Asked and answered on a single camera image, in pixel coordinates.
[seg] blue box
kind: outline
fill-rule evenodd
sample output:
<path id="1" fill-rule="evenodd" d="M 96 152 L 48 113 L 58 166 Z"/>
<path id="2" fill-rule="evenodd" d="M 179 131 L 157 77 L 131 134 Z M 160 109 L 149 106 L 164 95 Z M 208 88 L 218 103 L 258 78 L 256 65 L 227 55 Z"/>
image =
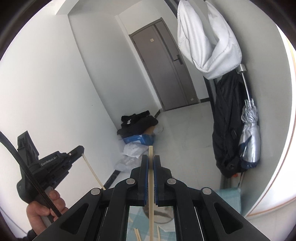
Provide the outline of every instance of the blue box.
<path id="1" fill-rule="evenodd" d="M 131 137 L 123 138 L 123 141 L 126 144 L 130 142 L 138 142 L 138 143 L 141 143 L 142 145 L 152 146 L 154 143 L 154 137 L 148 134 L 134 135 Z"/>

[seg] human hand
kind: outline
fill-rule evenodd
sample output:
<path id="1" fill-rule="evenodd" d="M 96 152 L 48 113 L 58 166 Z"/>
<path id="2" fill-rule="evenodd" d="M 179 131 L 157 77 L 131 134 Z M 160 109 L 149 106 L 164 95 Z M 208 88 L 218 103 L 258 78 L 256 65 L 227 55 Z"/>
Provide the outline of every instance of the human hand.
<path id="1" fill-rule="evenodd" d="M 65 201 L 61 198 L 58 191 L 51 190 L 49 192 L 49 197 L 54 203 L 54 205 L 57 207 L 57 209 L 61 212 L 61 214 L 65 213 L 68 210 L 68 208 L 66 207 Z M 52 209 L 49 209 L 41 205 L 37 201 L 31 202 L 27 206 L 27 217 L 29 219 L 32 229 L 37 235 L 39 235 L 41 232 L 43 232 L 46 229 L 46 226 L 43 223 L 41 216 L 48 216 L 49 214 L 51 214 L 54 217 L 54 221 L 58 219 L 58 217 L 52 211 Z"/>

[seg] brown door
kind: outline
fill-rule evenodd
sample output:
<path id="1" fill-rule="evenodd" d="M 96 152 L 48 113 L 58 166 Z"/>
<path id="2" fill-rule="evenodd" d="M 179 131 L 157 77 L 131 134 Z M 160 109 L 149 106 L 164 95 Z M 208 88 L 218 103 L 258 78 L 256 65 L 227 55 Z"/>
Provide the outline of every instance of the brown door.
<path id="1" fill-rule="evenodd" d="M 132 34 L 132 39 L 164 110 L 197 103 L 187 68 L 162 21 Z"/>

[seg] silver umbrella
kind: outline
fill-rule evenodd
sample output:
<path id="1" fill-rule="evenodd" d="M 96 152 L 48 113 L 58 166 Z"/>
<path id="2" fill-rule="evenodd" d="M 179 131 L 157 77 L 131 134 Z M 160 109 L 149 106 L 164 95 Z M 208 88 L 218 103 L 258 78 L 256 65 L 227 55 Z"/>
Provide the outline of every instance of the silver umbrella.
<path id="1" fill-rule="evenodd" d="M 240 64 L 237 67 L 237 73 L 241 74 L 243 77 L 248 96 L 248 99 L 244 101 L 245 106 L 242 109 L 242 121 L 244 122 L 244 128 L 239 140 L 239 154 L 242 161 L 242 168 L 249 169 L 256 167 L 259 161 L 261 138 L 260 128 L 257 125 L 257 108 L 254 105 L 254 100 L 250 99 L 246 79 L 244 77 L 244 72 L 246 71 L 246 67 L 243 64 Z"/>

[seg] white plastic bag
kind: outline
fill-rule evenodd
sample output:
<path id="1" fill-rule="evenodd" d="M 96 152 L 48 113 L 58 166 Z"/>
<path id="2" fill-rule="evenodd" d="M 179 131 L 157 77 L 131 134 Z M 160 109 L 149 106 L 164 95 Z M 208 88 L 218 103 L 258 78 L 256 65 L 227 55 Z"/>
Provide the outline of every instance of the white plastic bag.
<path id="1" fill-rule="evenodd" d="M 163 126 L 158 124 L 155 126 L 154 130 L 153 130 L 153 134 L 154 135 L 159 135 L 161 132 L 163 131 Z"/>
<path id="2" fill-rule="evenodd" d="M 148 150 L 148 146 L 142 145 L 140 143 L 136 142 L 130 142 L 125 145 L 123 149 L 123 154 L 130 156 L 130 157 L 136 157 L 139 158 L 140 155 L 142 155 L 145 151 Z"/>
<path id="3" fill-rule="evenodd" d="M 214 79 L 235 69 L 242 61 L 237 39 L 224 17 L 208 1 L 209 23 L 218 43 L 213 48 L 199 15 L 188 1 L 178 5 L 178 47 L 181 53 L 207 79 Z"/>
<path id="4" fill-rule="evenodd" d="M 132 169 L 139 167 L 140 165 L 141 160 L 139 158 L 124 155 L 123 158 L 116 163 L 114 168 L 121 172 L 131 172 Z"/>

